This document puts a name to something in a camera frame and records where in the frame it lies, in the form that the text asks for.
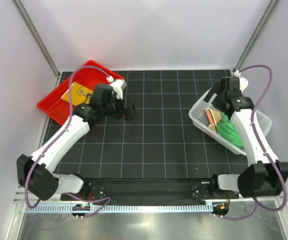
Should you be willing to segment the yellow blue hello towel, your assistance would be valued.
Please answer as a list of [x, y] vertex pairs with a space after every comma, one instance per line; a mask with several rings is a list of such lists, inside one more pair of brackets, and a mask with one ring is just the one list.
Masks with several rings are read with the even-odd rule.
[[87, 87], [74, 82], [71, 85], [71, 92], [72, 92], [72, 105], [77, 106], [81, 103], [90, 103], [90, 98], [93, 94], [93, 91], [88, 89]]

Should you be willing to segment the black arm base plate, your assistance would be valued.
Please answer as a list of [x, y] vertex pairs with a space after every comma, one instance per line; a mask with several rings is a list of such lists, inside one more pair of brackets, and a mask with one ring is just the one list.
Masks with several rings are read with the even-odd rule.
[[211, 178], [88, 178], [85, 199], [110, 197], [111, 206], [183, 206], [238, 199]]

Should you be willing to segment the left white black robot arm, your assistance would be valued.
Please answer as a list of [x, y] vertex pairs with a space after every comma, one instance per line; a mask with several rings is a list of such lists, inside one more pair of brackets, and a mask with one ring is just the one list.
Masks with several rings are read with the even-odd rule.
[[61, 128], [30, 156], [17, 159], [19, 185], [25, 193], [32, 193], [46, 201], [55, 194], [72, 194], [85, 200], [90, 193], [89, 182], [78, 174], [55, 174], [54, 170], [70, 148], [104, 117], [112, 116], [131, 121], [136, 116], [135, 106], [124, 107], [123, 90], [126, 82], [117, 79], [110, 84], [96, 85], [89, 102], [77, 105]]

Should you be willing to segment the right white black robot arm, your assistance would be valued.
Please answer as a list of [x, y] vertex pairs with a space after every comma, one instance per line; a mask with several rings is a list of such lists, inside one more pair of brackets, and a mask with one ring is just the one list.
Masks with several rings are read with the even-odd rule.
[[212, 104], [236, 127], [246, 153], [248, 167], [241, 174], [219, 174], [209, 185], [214, 198], [227, 191], [244, 198], [273, 197], [286, 194], [288, 163], [280, 162], [270, 148], [257, 120], [252, 100], [242, 94], [238, 77], [223, 77], [212, 89]]

